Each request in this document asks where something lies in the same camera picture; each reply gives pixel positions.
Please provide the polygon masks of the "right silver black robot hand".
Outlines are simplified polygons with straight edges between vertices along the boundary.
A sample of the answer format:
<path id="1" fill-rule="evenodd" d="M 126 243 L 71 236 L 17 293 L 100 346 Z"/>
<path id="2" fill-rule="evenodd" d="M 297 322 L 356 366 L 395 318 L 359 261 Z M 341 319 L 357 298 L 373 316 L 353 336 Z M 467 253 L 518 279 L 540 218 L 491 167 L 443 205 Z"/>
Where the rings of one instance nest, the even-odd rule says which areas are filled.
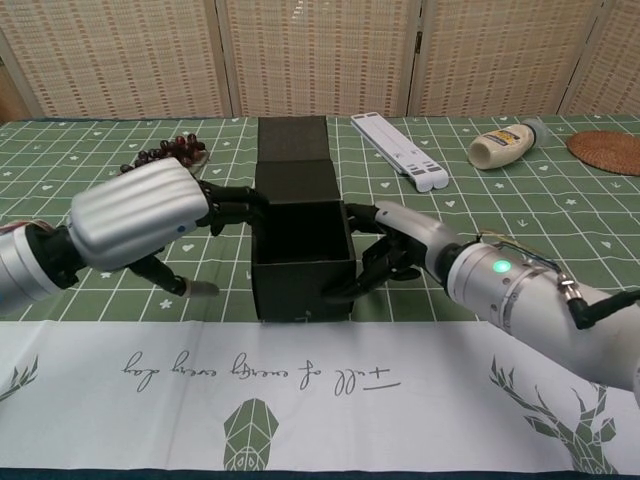
<path id="1" fill-rule="evenodd" d="M 380 238 L 363 252 L 358 276 L 336 281 L 322 291 L 325 301 L 349 303 L 390 280 L 408 281 L 422 272 L 438 284 L 446 284 L 462 241 L 444 223 L 392 201 L 348 203 L 346 213 L 352 233 L 378 234 Z"/>

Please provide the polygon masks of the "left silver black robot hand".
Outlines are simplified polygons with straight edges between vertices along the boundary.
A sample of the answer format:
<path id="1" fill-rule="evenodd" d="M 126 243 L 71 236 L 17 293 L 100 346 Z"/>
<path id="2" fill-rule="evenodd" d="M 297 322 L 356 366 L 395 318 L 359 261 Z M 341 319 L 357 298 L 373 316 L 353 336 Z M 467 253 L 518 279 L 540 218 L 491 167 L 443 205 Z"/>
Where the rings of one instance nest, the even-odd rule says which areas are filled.
<path id="1" fill-rule="evenodd" d="M 157 254 L 183 236 L 227 225 L 264 228 L 269 200 L 250 186 L 220 186 L 196 178 L 175 158 L 135 167 L 71 201 L 66 222 L 82 263 L 101 272 L 129 270 L 175 296 L 214 297 L 210 281 L 174 273 Z"/>

